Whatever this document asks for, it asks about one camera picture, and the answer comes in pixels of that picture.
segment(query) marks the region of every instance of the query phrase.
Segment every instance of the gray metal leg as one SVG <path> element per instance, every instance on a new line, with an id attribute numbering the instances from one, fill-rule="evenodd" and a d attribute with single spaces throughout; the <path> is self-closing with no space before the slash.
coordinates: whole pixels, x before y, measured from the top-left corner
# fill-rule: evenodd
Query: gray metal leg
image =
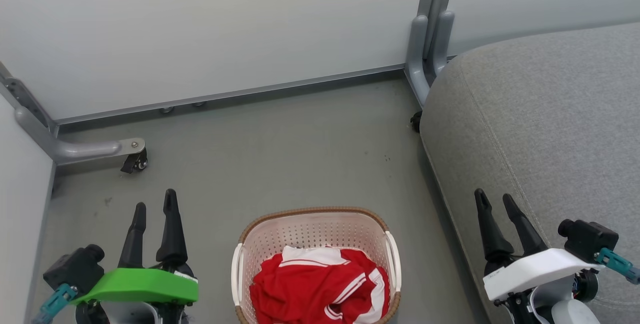
<path id="1" fill-rule="evenodd" d="M 23 81 L 15 77 L 6 77 L 3 83 L 4 87 L 11 93 L 16 101 L 18 101 L 18 105 L 27 108 L 43 126 L 48 127 L 49 131 L 55 129 L 56 124 L 38 103 Z"/>
<path id="2" fill-rule="evenodd" d="M 409 34 L 409 46 L 406 52 L 406 64 L 404 72 L 409 79 L 420 106 L 425 105 L 429 92 L 429 83 L 425 77 L 423 68 L 423 51 L 425 50 L 425 38 L 427 35 L 428 19 L 426 15 L 418 15 L 411 22 L 411 32 Z"/>
<path id="3" fill-rule="evenodd" d="M 110 140 L 96 143 L 68 143 L 59 140 L 23 106 L 14 111 L 16 122 L 29 134 L 48 156 L 58 165 L 83 162 L 98 158 L 133 155 L 145 148 L 142 138 Z"/>
<path id="4" fill-rule="evenodd" d="M 455 14 L 451 10 L 445 10 L 438 16 L 438 23 L 433 36 L 433 45 L 427 56 L 427 65 L 433 72 L 434 76 L 442 71 L 447 64 L 447 50 L 449 48 L 449 39 L 451 37 L 451 28 L 453 28 L 453 20 Z"/>

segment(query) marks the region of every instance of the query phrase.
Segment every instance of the gray sofa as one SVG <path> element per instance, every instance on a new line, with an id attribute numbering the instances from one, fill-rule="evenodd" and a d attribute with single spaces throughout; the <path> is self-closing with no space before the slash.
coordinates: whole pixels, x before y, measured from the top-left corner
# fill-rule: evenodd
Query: gray sofa
<path id="1" fill-rule="evenodd" d="M 434 81 L 420 129 L 492 323 L 511 321 L 483 290 L 476 188 L 516 253 L 504 193 L 551 247 L 563 247 L 563 219 L 595 221 L 617 231 L 615 251 L 640 264 L 640 23 L 506 40 L 457 56 Z M 638 323 L 640 286 L 602 272 L 589 306 L 603 324 Z"/>

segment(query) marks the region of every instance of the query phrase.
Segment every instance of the red shirt with white stripes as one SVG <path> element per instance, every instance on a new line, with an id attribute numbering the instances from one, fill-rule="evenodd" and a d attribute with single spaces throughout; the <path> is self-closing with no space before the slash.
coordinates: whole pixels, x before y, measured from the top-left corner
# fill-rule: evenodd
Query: red shirt with white stripes
<path id="1" fill-rule="evenodd" d="M 389 310 L 389 278 L 362 251 L 285 247 L 249 287 L 258 324 L 373 324 Z"/>

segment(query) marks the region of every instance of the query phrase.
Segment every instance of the laundry basket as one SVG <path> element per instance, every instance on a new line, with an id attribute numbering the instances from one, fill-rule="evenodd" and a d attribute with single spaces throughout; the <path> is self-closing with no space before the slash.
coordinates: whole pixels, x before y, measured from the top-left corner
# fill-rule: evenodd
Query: laundry basket
<path id="1" fill-rule="evenodd" d="M 231 294 L 242 324 L 258 324 L 249 286 L 262 262 L 281 253 L 286 245 L 361 249 L 389 276 L 389 311 L 376 324 L 384 324 L 396 314 L 402 274 L 398 247 L 387 225 L 378 215 L 363 208 L 322 207 L 265 215 L 254 220 L 240 235 L 231 263 Z"/>

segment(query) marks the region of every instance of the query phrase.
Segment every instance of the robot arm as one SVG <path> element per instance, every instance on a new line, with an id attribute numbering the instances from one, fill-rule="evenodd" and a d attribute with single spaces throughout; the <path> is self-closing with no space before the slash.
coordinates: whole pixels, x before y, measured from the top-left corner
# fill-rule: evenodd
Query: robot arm
<path id="1" fill-rule="evenodd" d="M 598 291 L 597 274 L 610 268 L 637 285 L 640 270 L 613 253 L 618 234 L 595 222 L 565 220 L 558 233 L 564 249 L 548 249 L 514 199 L 502 198 L 518 231 L 523 256 L 503 237 L 482 189 L 475 191 L 480 235 L 487 265 L 484 289 L 496 306 L 505 306 L 515 324 L 598 324 L 584 302 Z"/>
<path id="2" fill-rule="evenodd" d="M 176 192 L 167 190 L 159 264 L 142 265 L 142 237 L 147 208 L 135 206 L 118 268 L 105 273 L 98 264 L 105 253 L 97 245 L 62 256 L 44 280 L 54 295 L 40 309 L 32 324 L 50 324 L 64 306 L 76 306 L 77 324 L 187 324 L 185 306 L 198 301 L 198 279 L 187 265 L 183 224 Z"/>

